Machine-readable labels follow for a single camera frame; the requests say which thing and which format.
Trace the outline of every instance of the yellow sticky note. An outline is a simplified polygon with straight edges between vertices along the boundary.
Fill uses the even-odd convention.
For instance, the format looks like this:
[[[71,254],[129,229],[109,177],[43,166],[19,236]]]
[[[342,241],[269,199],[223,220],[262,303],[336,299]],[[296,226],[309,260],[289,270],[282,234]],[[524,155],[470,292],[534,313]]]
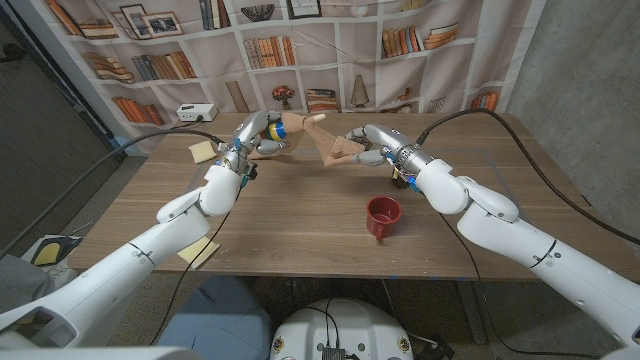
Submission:
[[[60,252],[60,244],[51,243],[43,247],[38,256],[33,260],[33,265],[52,264],[56,262],[58,258],[58,252]]]
[[[211,141],[203,141],[201,143],[191,145],[189,146],[189,150],[191,150],[191,155],[193,155],[193,162],[195,162],[196,164],[211,160],[216,157],[216,152],[213,151]]]
[[[198,256],[198,253],[200,253],[200,250],[204,249],[205,246],[207,248],[202,252],[202,254],[200,254],[200,256]],[[180,256],[182,260],[186,261],[187,263],[191,263],[191,261],[193,261],[193,259],[195,259],[196,256],[198,256],[196,261],[194,261],[193,264],[191,264],[191,267],[193,269],[197,269],[198,266],[202,265],[202,263],[204,263],[209,258],[209,256],[211,256],[214,252],[216,252],[216,250],[218,250],[219,247],[220,247],[220,244],[216,244],[213,241],[209,243],[209,238],[204,236],[202,239],[182,249],[182,251],[178,253],[178,256]]]

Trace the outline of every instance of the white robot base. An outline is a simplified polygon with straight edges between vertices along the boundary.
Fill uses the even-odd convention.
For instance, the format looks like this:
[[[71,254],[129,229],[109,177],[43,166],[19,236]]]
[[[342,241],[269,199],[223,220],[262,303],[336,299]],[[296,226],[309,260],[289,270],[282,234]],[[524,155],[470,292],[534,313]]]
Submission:
[[[331,299],[328,313],[338,328],[336,339],[333,321],[324,314],[327,301],[298,310],[280,325],[271,346],[271,360],[344,359],[345,355],[355,355],[354,359],[413,359],[402,326],[386,312],[359,300]]]

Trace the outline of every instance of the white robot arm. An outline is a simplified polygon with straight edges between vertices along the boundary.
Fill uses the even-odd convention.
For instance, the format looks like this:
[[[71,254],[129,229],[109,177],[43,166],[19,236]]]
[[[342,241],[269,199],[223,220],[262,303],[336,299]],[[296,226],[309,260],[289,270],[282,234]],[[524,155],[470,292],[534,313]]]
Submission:
[[[466,210],[458,222],[464,237],[528,267],[621,344],[638,346],[640,286],[520,219],[507,197],[468,177],[454,177],[451,166],[427,155],[397,130],[366,125],[346,137],[382,146],[354,155],[353,162],[375,166],[386,159],[436,211],[449,215]]]
[[[256,148],[273,153],[286,143],[260,139],[279,113],[251,114],[221,144],[221,158],[205,179],[208,183],[172,200],[158,211],[158,223],[124,244],[61,289],[0,314],[0,349],[90,346],[94,326],[125,299],[157,265],[205,236],[207,216],[231,211],[241,186],[255,177],[247,155]]]

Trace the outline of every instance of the red cup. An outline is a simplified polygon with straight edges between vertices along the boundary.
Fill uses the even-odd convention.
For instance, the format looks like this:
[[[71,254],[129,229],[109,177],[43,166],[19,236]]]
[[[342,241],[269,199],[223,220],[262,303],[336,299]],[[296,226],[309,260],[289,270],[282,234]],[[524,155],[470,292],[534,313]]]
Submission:
[[[388,196],[376,196],[367,204],[367,230],[378,241],[388,237],[402,216],[402,208]]]

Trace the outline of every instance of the bookshelf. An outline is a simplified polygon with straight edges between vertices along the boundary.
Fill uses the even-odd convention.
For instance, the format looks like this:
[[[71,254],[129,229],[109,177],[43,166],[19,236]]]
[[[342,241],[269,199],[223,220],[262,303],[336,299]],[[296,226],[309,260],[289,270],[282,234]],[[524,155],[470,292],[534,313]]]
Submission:
[[[84,2],[87,5],[78,6],[74,16],[86,18],[98,9],[116,25],[118,38],[91,40],[69,35],[45,0],[31,1],[118,122],[145,129],[157,126],[131,124],[110,98],[152,101],[166,127],[178,121],[175,109],[181,103],[213,103],[220,112],[235,112],[225,86],[229,81],[238,82],[251,111],[281,109],[281,103],[272,99],[271,90],[287,85],[296,91],[289,102],[298,112],[307,112],[306,90],[310,88],[335,90],[343,112],[377,112],[410,103],[413,112],[423,113],[432,100],[441,97],[446,97],[444,112],[454,112],[468,108],[477,94],[487,91],[500,95],[496,110],[504,112],[545,2],[425,0],[418,9],[401,11],[404,0],[378,1],[365,6],[364,16],[354,18],[349,5],[321,0],[325,16],[292,20],[286,0],[271,0],[275,10],[270,20],[254,23],[240,9],[256,1],[224,0],[231,26],[204,30],[196,0],[58,0],[66,6]],[[149,40],[129,38],[111,13],[134,3],[141,4],[148,14],[175,12],[184,34]],[[433,50],[384,58],[383,30],[415,25],[426,39],[431,29],[455,22],[460,24],[456,40]],[[525,26],[526,31],[510,30]],[[291,38],[296,65],[251,69],[243,41],[270,36]],[[136,82],[98,79],[82,55],[89,51],[115,57],[134,74]],[[179,51],[184,52],[197,78],[143,81],[131,61],[132,56]],[[370,100],[358,109],[350,103],[356,75],[362,75]],[[398,100],[407,87],[412,88],[411,97]]]

